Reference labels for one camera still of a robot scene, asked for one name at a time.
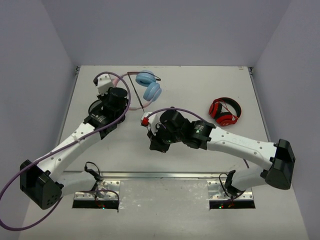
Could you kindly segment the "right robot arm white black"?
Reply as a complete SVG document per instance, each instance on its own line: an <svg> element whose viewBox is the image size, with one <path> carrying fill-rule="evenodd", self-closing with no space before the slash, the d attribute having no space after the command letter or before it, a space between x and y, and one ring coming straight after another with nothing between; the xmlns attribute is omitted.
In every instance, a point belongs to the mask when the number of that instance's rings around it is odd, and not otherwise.
<svg viewBox="0 0 320 240"><path fill-rule="evenodd" d="M202 117L190 121L182 115L183 111L170 107L142 115L140 123L148 130L151 151L166 153L170 145L183 143L192 149L217 151L255 164L227 173L222 189L231 198L262 185L280 190L291 188L296 158L289 141L254 140L224 130Z"/></svg>

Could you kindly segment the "pink blue cat-ear headphones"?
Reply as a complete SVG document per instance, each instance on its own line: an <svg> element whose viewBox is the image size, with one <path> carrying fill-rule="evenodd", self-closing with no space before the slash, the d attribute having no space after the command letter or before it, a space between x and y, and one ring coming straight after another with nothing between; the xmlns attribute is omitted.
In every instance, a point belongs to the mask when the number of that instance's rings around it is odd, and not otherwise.
<svg viewBox="0 0 320 240"><path fill-rule="evenodd" d="M161 81L161 79L156 76L152 71L142 70L142 71L128 71L123 74L121 77L136 75L135 81L138 85L146 87L146 90L143 94L143 99L146 101L145 104L142 104L139 107L129 107L129 111L137 111L144 110L151 103L155 102L162 93L162 89L160 84L157 81Z"/></svg>

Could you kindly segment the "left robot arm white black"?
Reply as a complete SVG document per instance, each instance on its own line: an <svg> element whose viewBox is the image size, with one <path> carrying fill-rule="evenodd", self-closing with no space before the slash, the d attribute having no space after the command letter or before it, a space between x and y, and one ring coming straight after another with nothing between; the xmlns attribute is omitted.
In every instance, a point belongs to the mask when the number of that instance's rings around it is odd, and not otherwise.
<svg viewBox="0 0 320 240"><path fill-rule="evenodd" d="M88 116L79 127L36 165L26 160L21 169L20 189L41 209L47 210L69 194L94 191L103 177L88 167L77 174L63 175L67 167L96 143L103 140L125 120L128 92L111 87L88 109Z"/></svg>

